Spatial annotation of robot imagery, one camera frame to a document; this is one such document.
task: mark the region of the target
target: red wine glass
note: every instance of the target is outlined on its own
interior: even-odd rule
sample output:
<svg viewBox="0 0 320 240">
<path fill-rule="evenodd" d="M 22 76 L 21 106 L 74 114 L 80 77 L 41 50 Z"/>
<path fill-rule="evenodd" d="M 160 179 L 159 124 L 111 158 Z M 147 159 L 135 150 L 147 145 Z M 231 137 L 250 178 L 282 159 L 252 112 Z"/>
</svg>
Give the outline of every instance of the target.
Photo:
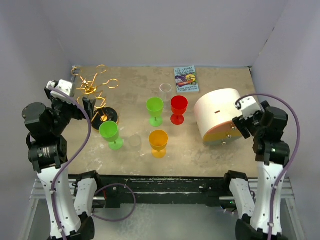
<svg viewBox="0 0 320 240">
<path fill-rule="evenodd" d="M 180 125 L 185 121 L 183 114 L 187 111 L 188 100 L 184 96 L 174 96 L 171 99 L 171 122 L 175 125 Z"/>
</svg>

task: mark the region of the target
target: black disk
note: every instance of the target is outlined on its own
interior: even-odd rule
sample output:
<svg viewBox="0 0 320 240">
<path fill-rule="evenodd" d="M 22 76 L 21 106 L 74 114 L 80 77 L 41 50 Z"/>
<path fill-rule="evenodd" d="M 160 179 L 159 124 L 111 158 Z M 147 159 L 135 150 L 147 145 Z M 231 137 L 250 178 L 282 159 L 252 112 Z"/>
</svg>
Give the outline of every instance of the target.
<svg viewBox="0 0 320 240">
<path fill-rule="evenodd" d="M 101 124 L 103 124 L 104 122 L 113 121 L 115 123 L 118 123 L 118 113 L 111 107 L 100 108 L 93 113 L 93 116 L 95 116 L 95 118 L 91 122 L 91 125 L 98 131 Z"/>
</svg>

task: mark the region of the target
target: black metal frame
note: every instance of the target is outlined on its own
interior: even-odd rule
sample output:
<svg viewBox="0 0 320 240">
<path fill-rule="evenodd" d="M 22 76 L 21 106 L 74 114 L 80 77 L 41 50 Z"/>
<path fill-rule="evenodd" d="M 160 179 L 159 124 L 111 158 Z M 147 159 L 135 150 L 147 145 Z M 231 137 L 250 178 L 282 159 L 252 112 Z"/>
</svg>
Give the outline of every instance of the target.
<svg viewBox="0 0 320 240">
<path fill-rule="evenodd" d="M 69 175 L 69 178 L 77 179 L 78 175 Z M 120 183 L 130 187 L 137 204 L 201 204 L 220 207 L 225 204 L 220 201 L 220 197 L 232 196 L 223 177 L 100 175 L 100 178 L 103 186 Z M 101 199 L 98 200 L 100 206 L 104 206 L 103 193 L 98 196 Z M 106 196 L 106 208 L 120 208 L 121 204 L 133 203 L 132 194 L 123 187 L 107 188 Z"/>
</svg>

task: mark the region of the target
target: wine glass base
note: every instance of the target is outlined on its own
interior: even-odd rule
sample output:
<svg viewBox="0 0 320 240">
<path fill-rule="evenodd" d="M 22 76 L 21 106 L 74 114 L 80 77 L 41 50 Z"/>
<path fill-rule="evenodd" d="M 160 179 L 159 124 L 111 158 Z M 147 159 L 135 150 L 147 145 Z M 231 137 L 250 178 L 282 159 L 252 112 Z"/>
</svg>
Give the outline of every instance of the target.
<svg viewBox="0 0 320 240">
<path fill-rule="evenodd" d="M 112 150 L 119 150 L 124 145 L 124 140 L 119 137 L 116 141 L 109 142 L 109 148 Z"/>
<path fill-rule="evenodd" d="M 155 118 L 155 117 L 150 117 L 149 123 L 150 123 L 150 125 L 153 126 L 153 127 L 159 127 L 159 126 L 163 123 L 163 119 L 162 119 L 161 116 L 160 116 L 160 117 L 157 117 L 157 118 Z"/>
<path fill-rule="evenodd" d="M 163 150 L 161 150 L 161 151 L 156 151 L 156 150 L 152 149 L 152 150 L 151 150 L 151 153 L 152 153 L 152 155 L 153 155 L 155 158 L 161 159 L 161 158 L 163 158 L 163 157 L 166 155 L 167 150 L 166 150 L 166 149 L 163 149 Z"/>
<path fill-rule="evenodd" d="M 174 124 L 174 125 L 180 125 L 180 124 L 183 124 L 185 121 L 185 118 L 184 116 L 180 115 L 180 116 L 177 116 L 177 115 L 172 115 L 171 116 L 171 122 Z"/>
</svg>

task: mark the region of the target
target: white wall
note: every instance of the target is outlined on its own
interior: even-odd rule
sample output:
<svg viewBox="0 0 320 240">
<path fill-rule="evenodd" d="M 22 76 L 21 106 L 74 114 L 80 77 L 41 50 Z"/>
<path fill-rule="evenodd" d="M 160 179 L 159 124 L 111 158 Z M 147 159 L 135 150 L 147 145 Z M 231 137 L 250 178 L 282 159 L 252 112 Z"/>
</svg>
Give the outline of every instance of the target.
<svg viewBox="0 0 320 240">
<path fill-rule="evenodd" d="M 288 0 L 41 0 L 74 65 L 252 66 Z"/>
<path fill-rule="evenodd" d="M 0 238 L 16 240 L 36 178 L 22 110 L 48 104 L 49 80 L 70 79 L 65 57 L 37 0 L 0 1 Z"/>
<path fill-rule="evenodd" d="M 289 175 L 309 240 L 319 239 L 320 226 L 319 43 L 320 2 L 289 0 L 252 68 L 257 92 L 283 98 L 299 116 L 301 144 Z M 296 139 L 293 120 L 286 129 L 285 139 L 293 150 Z"/>
</svg>

